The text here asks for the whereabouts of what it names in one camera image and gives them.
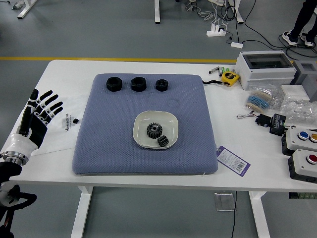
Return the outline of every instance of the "barcode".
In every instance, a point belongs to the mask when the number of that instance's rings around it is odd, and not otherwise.
[[[238,165],[238,167],[236,168],[236,171],[241,171],[244,168],[245,164],[243,162],[240,162],[240,164]]]

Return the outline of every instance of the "gray floor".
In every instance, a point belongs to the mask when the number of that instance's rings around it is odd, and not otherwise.
[[[230,47],[226,43],[229,34],[207,37],[210,21],[204,22],[196,12],[186,12],[185,2],[160,0],[160,25],[154,23],[154,0],[38,0],[22,20],[16,18],[20,11],[11,10],[15,1],[0,2],[0,145],[52,59],[212,59],[222,63],[236,59],[241,51],[270,50],[259,42],[245,42],[243,49]],[[253,3],[241,1],[243,18]],[[274,46],[283,47],[279,35],[292,29],[301,4],[297,0],[259,0],[246,24]],[[198,0],[198,6],[212,10],[207,0]],[[240,43],[265,42],[245,24],[236,26],[235,20],[228,25],[233,41],[238,41],[236,27]],[[309,49],[295,51],[316,57]],[[295,59],[316,60],[288,53]],[[64,186],[21,187],[39,198],[15,213],[15,237],[70,237],[79,190]],[[271,237],[316,234],[315,201],[289,200],[287,195],[268,193],[263,197]],[[84,237],[230,237],[232,224],[232,213],[215,211],[213,191],[96,188]],[[234,237],[257,237],[247,192],[238,192]]]

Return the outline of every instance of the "table leg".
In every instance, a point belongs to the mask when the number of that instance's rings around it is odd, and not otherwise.
[[[232,11],[234,12],[234,8],[236,9],[236,19],[238,21],[239,24],[242,24],[244,21],[239,13],[239,5],[240,5],[240,0],[228,0],[229,4],[231,6],[234,6],[234,7],[231,7]]]
[[[259,238],[269,238],[269,232],[267,227],[267,222],[265,218],[265,213],[261,201],[261,197],[266,192],[255,192],[249,191],[250,201],[252,205],[254,220],[256,222],[257,231]]]
[[[18,19],[22,19],[28,11],[33,7],[33,5],[36,3],[37,0],[24,0],[25,2],[25,8],[21,11],[21,13],[18,15]]]
[[[88,214],[93,186],[78,186],[81,190],[81,196],[78,204],[76,218],[71,233],[71,238],[82,238],[85,229],[86,218]]]
[[[155,10],[155,23],[160,24],[159,17],[159,0],[154,0],[154,10]]]

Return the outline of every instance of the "robot finger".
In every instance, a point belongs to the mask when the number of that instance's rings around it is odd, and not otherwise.
[[[36,115],[37,117],[40,115],[40,113],[42,112],[42,110],[48,105],[50,104],[52,101],[54,101],[56,98],[58,98],[58,94],[55,94],[54,96],[50,97],[49,99],[47,99],[45,102],[38,104],[38,106],[35,108],[34,110],[34,115]]]
[[[50,114],[53,110],[60,107],[61,105],[63,105],[63,102],[56,103],[53,106],[51,106],[50,108],[43,110],[42,113],[38,116],[38,118],[41,121],[44,121],[44,119],[47,117],[48,114]]]
[[[44,100],[45,98],[47,98],[49,95],[51,95],[53,93],[52,90],[46,92],[45,94],[43,94],[42,96],[40,96],[37,100],[36,103],[40,104],[42,100]]]
[[[63,110],[63,107],[59,107],[57,108],[54,112],[52,112],[51,114],[47,115],[47,117],[44,119],[43,123],[44,125],[48,125],[51,120],[61,111]]]

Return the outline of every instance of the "person's leg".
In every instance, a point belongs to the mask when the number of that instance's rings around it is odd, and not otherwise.
[[[317,0],[306,0],[303,3],[303,7],[300,10],[298,17],[297,17],[297,20],[295,22],[294,29],[290,33],[292,38],[297,38],[299,36],[299,34],[301,33],[304,26],[311,19],[316,6],[317,6]],[[314,29],[316,31],[316,34],[315,34],[315,36],[316,36],[317,35],[317,23],[315,23],[314,27],[316,28],[316,29]]]
[[[308,37],[313,39],[317,35],[317,17],[313,28],[307,33]]]

